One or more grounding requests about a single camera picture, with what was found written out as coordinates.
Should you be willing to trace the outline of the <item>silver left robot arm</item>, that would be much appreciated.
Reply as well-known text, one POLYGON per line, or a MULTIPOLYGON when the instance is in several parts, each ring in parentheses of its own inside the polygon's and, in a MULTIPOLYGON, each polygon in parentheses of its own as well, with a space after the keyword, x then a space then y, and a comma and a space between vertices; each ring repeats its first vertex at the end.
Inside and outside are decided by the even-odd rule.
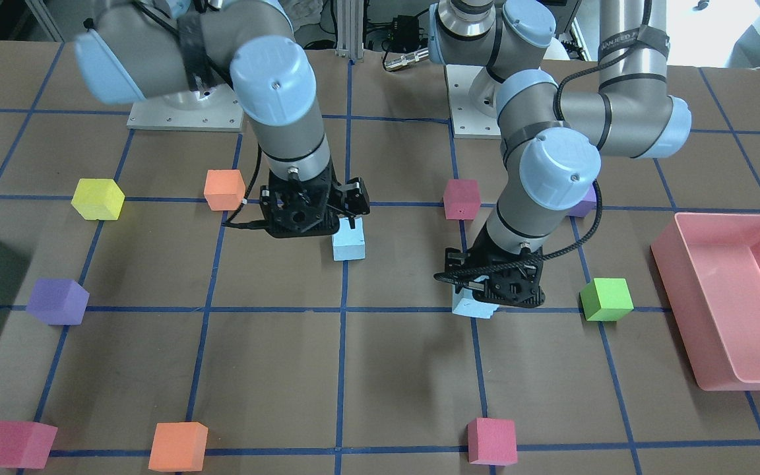
POLYGON ((542 246, 588 190, 605 156, 666 158, 693 117, 667 88, 670 37, 664 1, 603 1, 599 63, 556 81, 540 67, 555 35, 537 1, 440 1, 426 9, 431 62, 483 67, 497 81, 492 104, 507 184, 467 251, 450 247, 438 282, 455 297, 532 309, 545 300, 542 246))

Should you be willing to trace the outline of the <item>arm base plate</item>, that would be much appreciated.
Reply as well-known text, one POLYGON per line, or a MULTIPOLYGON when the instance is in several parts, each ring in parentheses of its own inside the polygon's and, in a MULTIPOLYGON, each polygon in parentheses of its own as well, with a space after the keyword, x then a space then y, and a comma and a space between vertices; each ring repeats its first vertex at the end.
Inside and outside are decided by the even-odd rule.
POLYGON ((238 132, 243 111, 234 91, 220 84, 205 91, 181 91, 133 104, 127 126, 152 131, 238 132))
POLYGON ((485 67, 447 64, 447 99, 453 134, 463 139, 498 139, 495 94, 501 85, 485 67))

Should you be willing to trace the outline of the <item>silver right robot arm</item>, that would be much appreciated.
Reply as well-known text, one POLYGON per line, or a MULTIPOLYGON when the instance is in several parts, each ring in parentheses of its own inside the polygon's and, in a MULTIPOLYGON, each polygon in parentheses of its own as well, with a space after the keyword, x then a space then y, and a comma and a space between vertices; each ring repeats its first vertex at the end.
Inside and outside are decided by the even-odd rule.
POLYGON ((262 219, 227 228, 275 238, 328 236, 351 214, 338 182, 317 81, 292 22, 276 1, 228 1, 177 18, 143 1, 97 1, 73 47, 85 84, 106 104, 129 104, 226 84, 257 139, 269 182, 262 219))

